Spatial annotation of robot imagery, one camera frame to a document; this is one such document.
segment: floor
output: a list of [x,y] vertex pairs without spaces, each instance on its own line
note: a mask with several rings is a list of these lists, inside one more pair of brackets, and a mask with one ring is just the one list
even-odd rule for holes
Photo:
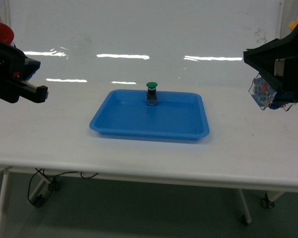
[[246,227],[235,189],[62,177],[60,191],[34,208],[31,175],[13,176],[5,238],[298,237],[298,193],[265,210],[264,192],[244,191],[253,218]]

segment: blue plastic tray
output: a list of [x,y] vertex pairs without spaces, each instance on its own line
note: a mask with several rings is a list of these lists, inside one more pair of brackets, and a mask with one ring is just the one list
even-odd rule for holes
[[198,140],[209,134],[200,95],[158,91],[157,99],[148,106],[146,91],[114,90],[89,126],[104,135]]

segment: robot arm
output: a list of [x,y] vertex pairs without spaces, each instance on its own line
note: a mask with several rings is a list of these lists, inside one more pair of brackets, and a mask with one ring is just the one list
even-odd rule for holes
[[40,64],[16,47],[0,42],[0,98],[10,103],[16,103],[19,96],[35,103],[44,102],[48,88],[28,83]]
[[249,92],[263,110],[298,103],[298,25],[283,39],[245,51],[244,61],[259,71]]

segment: white table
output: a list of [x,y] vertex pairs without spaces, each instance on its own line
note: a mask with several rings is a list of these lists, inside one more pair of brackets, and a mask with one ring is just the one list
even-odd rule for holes
[[[31,82],[48,86],[49,98],[0,100],[0,166],[298,192],[298,105],[261,111],[248,93],[257,72],[240,59],[275,38],[278,0],[10,4],[14,42],[41,62]],[[148,140],[89,128],[110,91],[146,90],[149,81],[160,91],[200,94],[210,134],[197,142]]]

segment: electrical wire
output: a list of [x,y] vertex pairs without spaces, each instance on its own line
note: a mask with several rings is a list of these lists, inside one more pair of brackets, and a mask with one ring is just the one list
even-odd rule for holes
[[98,173],[95,173],[93,176],[90,176],[90,177],[84,177],[84,176],[83,176],[83,172],[80,172],[80,177],[81,177],[82,179],[92,179],[92,178],[95,177],[96,175],[98,175]]
[[[42,199],[44,199],[44,202],[43,202],[42,204],[36,204],[36,203],[34,203],[34,202],[32,202],[32,201],[30,200],[31,184],[32,184],[33,178],[34,178],[37,174],[42,175],[44,178],[46,178],[46,179],[50,182],[50,184],[52,184],[52,183],[54,183],[54,182],[56,181],[56,177],[58,177],[58,176],[66,175],[66,174],[78,173],[77,171],[71,171],[71,172],[64,172],[64,173],[60,173],[60,174],[57,174],[57,175],[50,175],[50,176],[48,176],[48,175],[45,174],[45,169],[37,169],[37,168],[36,168],[35,170],[36,170],[36,172],[32,175],[32,177],[31,177],[31,179],[30,179],[30,181],[29,181],[28,194],[27,194],[27,198],[28,198],[29,203],[30,203],[32,206],[35,206],[35,207],[40,207],[40,206],[44,205],[44,203],[46,203],[46,201],[51,197],[52,192],[53,192],[53,189],[50,189],[50,194],[49,194],[49,196],[48,196],[47,198],[44,198],[41,194],[37,197],[37,198],[41,197]],[[98,173],[95,173],[94,175],[92,175],[92,176],[90,176],[90,177],[84,177],[84,176],[83,176],[83,172],[80,172],[80,177],[81,177],[82,179],[92,179],[92,178],[95,177],[96,175],[98,175]]]
[[31,177],[31,179],[30,179],[29,187],[28,187],[28,197],[27,197],[27,198],[28,198],[29,203],[30,203],[32,206],[34,206],[34,207],[40,207],[40,206],[42,206],[44,203],[46,203],[46,201],[47,201],[47,200],[51,197],[51,195],[52,195],[52,190],[51,190],[49,196],[48,196],[46,199],[43,198],[43,199],[44,199],[44,203],[43,203],[43,204],[35,204],[35,203],[33,203],[33,202],[30,200],[30,189],[31,189],[31,183],[32,183],[32,180],[33,180],[33,178],[34,178],[38,173],[41,173],[41,170],[42,170],[42,169],[40,169],[40,170],[36,169],[35,174],[32,175],[32,177]]
[[78,173],[78,171],[64,172],[64,173],[60,173],[58,175],[46,175],[45,174],[45,169],[43,169],[43,171],[42,171],[43,176],[46,177],[46,178],[54,178],[54,177],[57,177],[57,176],[66,175],[66,174],[74,174],[74,173]]

